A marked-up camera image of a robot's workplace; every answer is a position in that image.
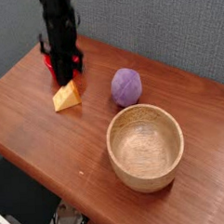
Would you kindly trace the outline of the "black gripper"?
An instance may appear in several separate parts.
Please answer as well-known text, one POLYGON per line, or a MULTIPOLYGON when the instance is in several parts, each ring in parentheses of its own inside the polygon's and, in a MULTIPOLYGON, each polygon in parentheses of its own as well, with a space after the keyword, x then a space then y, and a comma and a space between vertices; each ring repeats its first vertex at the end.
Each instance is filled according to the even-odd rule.
POLYGON ((67 85, 72 79, 72 71, 83 70, 83 52, 77 46, 77 22, 75 13, 62 15, 44 15, 47 29, 48 46, 39 35, 40 50, 50 57, 59 85, 67 85), (80 63, 73 64, 72 56, 77 56, 80 63))

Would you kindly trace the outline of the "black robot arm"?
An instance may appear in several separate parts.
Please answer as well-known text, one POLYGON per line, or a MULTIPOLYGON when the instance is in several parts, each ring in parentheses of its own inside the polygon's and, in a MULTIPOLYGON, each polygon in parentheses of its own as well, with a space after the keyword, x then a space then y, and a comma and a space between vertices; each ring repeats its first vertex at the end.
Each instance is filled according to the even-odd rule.
POLYGON ((43 8, 48 43, 39 35, 41 53, 49 56, 54 74, 60 86, 73 79, 73 72, 83 70, 83 52, 77 46, 77 26, 71 0, 39 0, 43 8))

